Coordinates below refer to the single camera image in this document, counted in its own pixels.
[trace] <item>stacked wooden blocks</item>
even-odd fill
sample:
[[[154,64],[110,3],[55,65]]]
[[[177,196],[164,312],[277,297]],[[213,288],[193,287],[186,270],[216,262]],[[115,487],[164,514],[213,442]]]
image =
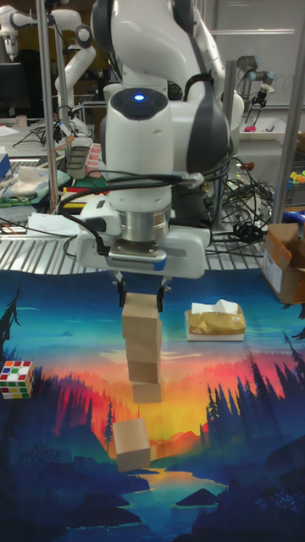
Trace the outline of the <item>stacked wooden blocks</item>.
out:
[[[134,402],[160,402],[162,324],[156,296],[127,294],[122,327]]]

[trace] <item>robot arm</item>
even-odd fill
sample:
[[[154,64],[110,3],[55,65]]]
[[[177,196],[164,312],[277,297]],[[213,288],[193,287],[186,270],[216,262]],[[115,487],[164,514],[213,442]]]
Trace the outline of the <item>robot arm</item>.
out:
[[[92,31],[83,25],[80,14],[69,9],[54,9],[47,15],[47,24],[50,28],[57,30],[72,30],[75,33],[75,39],[80,46],[80,51],[69,61],[65,68],[65,77],[68,93],[68,102],[71,108],[74,107],[73,88],[78,79],[85,73],[96,56],[96,51],[92,46]],[[6,51],[14,61],[18,55],[17,37],[20,30],[28,26],[37,26],[36,16],[34,14],[24,14],[10,6],[0,8],[0,36],[3,37]],[[58,91],[58,106],[61,105],[61,96],[59,93],[59,80],[55,81]],[[86,130],[84,123],[81,123],[81,130]]]
[[[97,0],[91,26],[97,45],[118,56],[123,80],[109,93],[101,132],[109,195],[84,207],[80,219],[91,229],[78,236],[77,258],[93,268],[199,278],[210,232],[200,220],[195,227],[172,224],[170,179],[173,171],[206,174],[229,160],[214,40],[186,0],[174,7],[170,0]],[[182,89],[183,101],[169,101],[168,80]],[[114,187],[114,171],[134,175]],[[156,176],[164,182],[152,183]]]

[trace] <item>wooden block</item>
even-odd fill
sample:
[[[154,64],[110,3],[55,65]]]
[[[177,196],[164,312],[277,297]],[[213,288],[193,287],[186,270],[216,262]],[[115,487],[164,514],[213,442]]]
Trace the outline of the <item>wooden block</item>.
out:
[[[160,403],[161,384],[132,384],[134,403]]]
[[[158,363],[161,354],[162,322],[158,322],[157,340],[126,339],[126,357],[131,362]]]
[[[113,424],[119,473],[150,467],[150,445],[143,418]]]
[[[128,362],[128,374],[131,382],[158,384],[160,363]]]
[[[122,312],[124,339],[155,341],[158,337],[158,322],[156,296],[127,294]]]

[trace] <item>rubik's cube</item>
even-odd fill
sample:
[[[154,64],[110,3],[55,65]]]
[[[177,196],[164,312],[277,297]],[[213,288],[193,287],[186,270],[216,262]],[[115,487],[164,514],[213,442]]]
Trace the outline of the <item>rubik's cube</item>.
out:
[[[30,399],[34,384],[32,362],[6,362],[0,375],[4,399]]]

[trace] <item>computer screen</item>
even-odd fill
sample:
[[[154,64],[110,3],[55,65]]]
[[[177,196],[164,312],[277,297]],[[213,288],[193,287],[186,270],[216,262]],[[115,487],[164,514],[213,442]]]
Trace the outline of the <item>computer screen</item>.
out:
[[[0,108],[29,108],[30,100],[21,64],[0,64]]]

